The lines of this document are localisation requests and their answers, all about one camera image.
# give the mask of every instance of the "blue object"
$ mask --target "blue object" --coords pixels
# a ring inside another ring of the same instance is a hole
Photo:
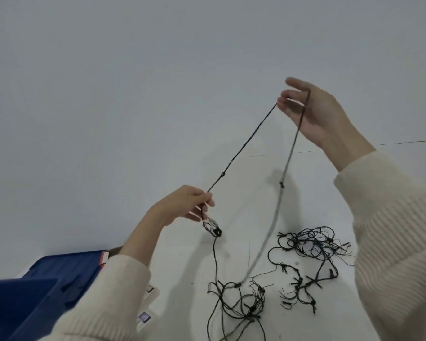
[[[23,278],[0,280],[0,341],[35,341],[50,333],[98,275],[102,252],[46,256]]]

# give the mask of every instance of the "white sweater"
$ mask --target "white sweater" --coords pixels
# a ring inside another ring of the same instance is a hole
[[[381,340],[426,341],[426,188],[381,152],[347,166],[335,185],[353,213],[356,284]],[[142,263],[112,257],[76,307],[42,340],[135,340],[149,280]]]

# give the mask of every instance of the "pile of black string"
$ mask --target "pile of black string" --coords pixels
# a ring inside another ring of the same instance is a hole
[[[213,256],[214,256],[214,260],[215,260],[215,280],[213,282],[209,283],[209,290],[208,290],[207,293],[213,293],[213,294],[217,295],[218,299],[217,299],[216,305],[214,306],[214,309],[213,309],[213,311],[210,315],[210,318],[207,322],[207,335],[208,335],[209,341],[211,341],[211,338],[210,338],[210,321],[211,321],[218,305],[220,305],[220,308],[221,308],[221,328],[222,328],[222,334],[223,334],[223,338],[221,340],[229,341],[229,340],[231,340],[231,337],[232,337],[233,334],[238,334],[238,337],[236,339],[234,339],[235,341],[238,341],[241,338],[241,336],[243,335],[246,328],[251,323],[254,323],[254,322],[257,322],[259,324],[259,326],[262,330],[262,333],[263,333],[263,340],[264,341],[266,340],[265,330],[263,329],[262,324],[260,322],[260,314],[262,313],[263,307],[264,307],[264,304],[265,304],[265,296],[264,296],[265,287],[261,287],[256,281],[254,281],[253,278],[250,278],[251,283],[250,283],[249,287],[251,288],[252,293],[248,293],[248,294],[243,295],[241,288],[242,288],[243,283],[248,279],[248,277],[251,274],[252,270],[254,269],[256,263],[260,259],[262,252],[263,252],[263,249],[266,247],[266,245],[268,243],[268,239],[273,234],[273,231],[276,227],[276,223],[278,221],[278,216],[279,216],[279,208],[280,208],[280,205],[281,205],[281,200],[282,200],[283,191],[284,191],[284,179],[285,179],[286,174],[287,174],[289,162],[290,162],[292,155],[293,155],[295,143],[297,142],[298,133],[300,132],[300,127],[301,127],[301,124],[302,124],[302,121],[303,121],[304,113],[306,111],[307,103],[309,101],[309,95],[310,95],[310,92],[308,91],[306,102],[305,102],[304,107],[301,111],[300,123],[298,124],[298,129],[297,129],[297,132],[295,133],[295,137],[293,139],[292,147],[290,149],[289,158],[287,159],[286,165],[284,167],[283,175],[281,177],[281,181],[279,182],[280,189],[279,189],[279,194],[278,194],[278,202],[277,202],[276,209],[275,209],[275,212],[274,212],[274,215],[273,215],[273,221],[270,225],[270,228],[268,229],[265,240],[262,243],[262,246],[261,246],[256,258],[254,259],[253,263],[249,267],[246,275],[244,275],[243,280],[241,280],[240,282],[227,282],[227,283],[223,284],[221,281],[218,280],[218,278],[217,278],[218,268],[217,268],[215,245],[216,245],[217,238],[222,235],[222,232],[221,232],[221,229],[219,228],[218,224],[213,219],[211,219],[211,218],[207,218],[206,220],[203,219],[204,228],[208,232],[210,232],[210,234],[213,237],[215,237],[215,240],[213,242]],[[218,183],[219,180],[226,175],[226,171],[231,166],[232,162],[241,153],[241,151],[245,148],[245,146],[251,141],[251,139],[254,137],[256,132],[259,130],[262,123],[264,123],[264,121],[267,119],[267,117],[272,113],[272,111],[275,108],[276,108],[276,105],[274,105],[273,108],[271,108],[271,110],[268,112],[268,114],[265,116],[265,118],[257,126],[256,130],[253,132],[251,137],[244,143],[242,148],[232,158],[232,160],[227,165],[226,169],[221,173],[221,175],[218,177],[216,182],[213,183],[213,185],[210,187],[210,189],[208,189],[208,191],[210,191],[216,185],[216,183]],[[224,293],[227,290],[230,290],[230,289],[238,289],[238,291],[239,291],[240,298],[238,300],[236,300],[234,303],[226,302],[226,298],[224,296]],[[225,317],[224,315],[227,315],[228,317],[232,318],[233,320],[238,321],[237,326],[229,332],[226,332],[225,327],[224,327],[224,317]]]
[[[341,244],[341,242],[335,238],[333,229],[326,226],[317,227],[315,229],[303,229],[298,233],[289,232],[283,234],[279,232],[278,246],[274,246],[268,251],[268,260],[276,265],[276,269],[281,267],[282,271],[287,273],[287,268],[291,268],[296,274],[293,278],[294,281],[291,283],[293,290],[288,293],[284,292],[284,289],[279,291],[281,298],[283,299],[281,306],[290,310],[294,304],[300,302],[301,304],[311,305],[312,312],[316,313],[316,301],[309,293],[308,288],[312,285],[317,285],[322,288],[319,282],[337,278],[339,276],[339,271],[333,263],[333,257],[352,256],[352,253],[349,251],[350,246],[350,243]],[[306,280],[303,280],[298,268],[287,263],[272,261],[270,254],[278,250],[295,250],[295,252],[302,257],[310,257],[319,260],[321,263],[316,276],[314,278],[306,276]],[[321,275],[321,270],[325,264],[329,266],[328,276]]]

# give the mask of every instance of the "black cord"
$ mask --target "black cord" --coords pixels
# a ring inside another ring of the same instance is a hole
[[[333,229],[327,226],[314,229],[303,229],[298,233],[289,232],[284,234],[279,232],[278,246],[273,246],[273,248],[268,251],[267,258],[271,263],[276,265],[276,269],[280,266],[282,271],[287,274],[287,268],[291,268],[296,273],[296,276],[293,278],[294,282],[291,283],[291,285],[293,285],[293,291],[287,293],[284,292],[284,289],[281,289],[282,292],[279,291],[280,297],[283,299],[281,306],[284,309],[290,310],[293,305],[300,302],[301,304],[311,305],[312,312],[315,314],[317,309],[316,301],[307,289],[313,284],[322,288],[319,282],[337,278],[339,276],[339,271],[334,265],[332,258],[334,256],[352,256],[352,252],[349,251],[350,246],[350,243],[341,244],[338,239],[335,239]],[[306,276],[307,281],[303,281],[298,268],[283,262],[273,262],[270,259],[270,253],[276,249],[283,251],[295,250],[295,252],[302,257],[310,257],[321,261],[316,276],[314,278]],[[326,263],[330,264],[330,275],[321,276],[320,271]],[[309,300],[302,299],[300,297],[300,292],[304,292]]]
[[[223,334],[223,338],[221,340],[229,341],[229,337],[231,337],[232,334],[240,331],[239,336],[237,337],[237,339],[235,339],[235,341],[238,341],[242,337],[246,328],[251,323],[257,322],[259,324],[261,330],[262,330],[263,340],[266,341],[265,330],[264,330],[264,328],[263,328],[263,326],[260,322],[260,314],[262,313],[263,307],[264,307],[264,304],[265,304],[265,287],[260,286],[254,280],[255,277],[251,277],[250,278],[251,283],[250,283],[249,287],[251,288],[252,293],[248,293],[248,294],[243,295],[240,288],[242,287],[244,281],[247,280],[247,278],[251,274],[252,270],[255,268],[256,263],[258,262],[258,260],[260,259],[261,255],[263,253],[263,249],[266,247],[267,242],[268,242],[270,236],[273,234],[273,231],[276,227],[276,223],[278,221],[278,216],[279,216],[279,208],[281,206],[282,196],[283,196],[283,192],[284,192],[284,188],[285,188],[284,187],[284,179],[285,179],[286,174],[287,174],[289,162],[290,162],[292,155],[293,155],[295,143],[297,142],[298,133],[300,132],[304,113],[306,111],[307,103],[309,101],[309,96],[310,96],[310,92],[308,91],[306,103],[304,104],[304,107],[301,111],[300,122],[298,124],[297,132],[295,133],[295,138],[293,140],[292,147],[290,149],[289,158],[287,159],[286,165],[284,167],[283,175],[281,177],[281,181],[279,182],[280,188],[279,188],[279,195],[278,195],[278,203],[276,205],[276,209],[275,209],[275,212],[274,212],[273,221],[270,225],[270,228],[268,229],[265,240],[263,241],[262,246],[261,246],[256,258],[254,259],[253,263],[249,267],[246,275],[244,276],[244,279],[241,280],[240,282],[237,283],[237,282],[230,281],[226,284],[223,284],[221,281],[218,280],[218,278],[217,278],[218,265],[217,265],[217,259],[216,259],[216,248],[215,248],[215,246],[216,246],[217,238],[222,235],[222,231],[219,228],[218,224],[213,219],[207,218],[207,220],[205,221],[205,219],[202,218],[204,228],[208,232],[210,232],[210,234],[215,238],[215,240],[213,241],[213,257],[214,257],[214,260],[215,260],[215,280],[213,282],[209,283],[209,290],[208,290],[207,293],[215,294],[218,297],[218,300],[217,300],[217,302],[214,306],[214,309],[213,309],[213,311],[210,315],[210,318],[208,319],[208,322],[207,322],[207,336],[208,336],[209,341],[211,341],[211,338],[210,338],[210,321],[211,321],[211,318],[213,317],[218,305],[221,306],[221,329],[222,329],[222,334]],[[218,177],[216,182],[213,183],[213,185],[210,187],[210,189],[208,189],[208,191],[210,191],[216,185],[216,183],[218,183],[219,180],[226,175],[226,171],[231,166],[232,162],[241,153],[241,151],[250,142],[250,140],[254,137],[254,135],[256,134],[256,132],[258,131],[260,126],[262,125],[262,123],[264,123],[264,121],[272,113],[272,111],[275,109],[275,107],[276,107],[276,104],[273,106],[273,108],[271,108],[271,110],[268,112],[268,114],[265,116],[265,118],[260,122],[260,124],[257,126],[257,128],[255,129],[255,131],[253,132],[251,137],[244,143],[244,145],[238,151],[238,153],[235,154],[235,156],[232,158],[232,160],[227,165],[226,169],[221,173],[221,175]],[[227,303],[227,301],[225,301],[225,298],[224,298],[224,293],[227,290],[230,290],[230,289],[238,289],[239,290],[240,298],[233,304]],[[224,328],[224,315],[227,315],[228,317],[230,317],[232,319],[239,320],[239,323],[237,324],[237,326],[231,332],[228,332],[228,333],[226,333],[226,330]]]

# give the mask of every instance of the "person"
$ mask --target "person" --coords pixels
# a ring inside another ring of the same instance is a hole
[[[296,125],[310,92],[300,131],[339,172],[334,183],[352,211],[358,243],[358,293],[380,339],[426,341],[426,187],[376,151],[332,95],[298,79],[286,83],[295,90],[281,93],[278,108]],[[42,340],[136,339],[136,316],[161,230],[178,217],[201,221],[199,208],[206,212],[207,205],[214,206],[211,193],[186,185],[157,202]]]

